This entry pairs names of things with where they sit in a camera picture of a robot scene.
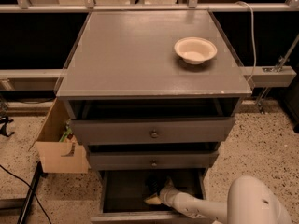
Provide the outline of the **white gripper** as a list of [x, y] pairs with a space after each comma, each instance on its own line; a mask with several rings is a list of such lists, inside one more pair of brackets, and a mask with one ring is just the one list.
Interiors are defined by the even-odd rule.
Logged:
[[160, 198], [155, 193], [146, 198], [144, 202], [148, 205], [160, 205], [163, 203], [169, 207], [181, 207], [183, 193], [175, 188], [172, 178], [168, 176], [164, 185], [165, 187], [160, 191]]

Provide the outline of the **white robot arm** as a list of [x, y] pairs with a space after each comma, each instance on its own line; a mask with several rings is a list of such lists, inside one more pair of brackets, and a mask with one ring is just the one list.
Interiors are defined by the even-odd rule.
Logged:
[[161, 187], [147, 181], [152, 194], [148, 205], [164, 204], [189, 218], [209, 217], [221, 224], [292, 224], [291, 216], [278, 197], [261, 180], [243, 175], [231, 184], [224, 203], [198, 199], [175, 188], [168, 177]]

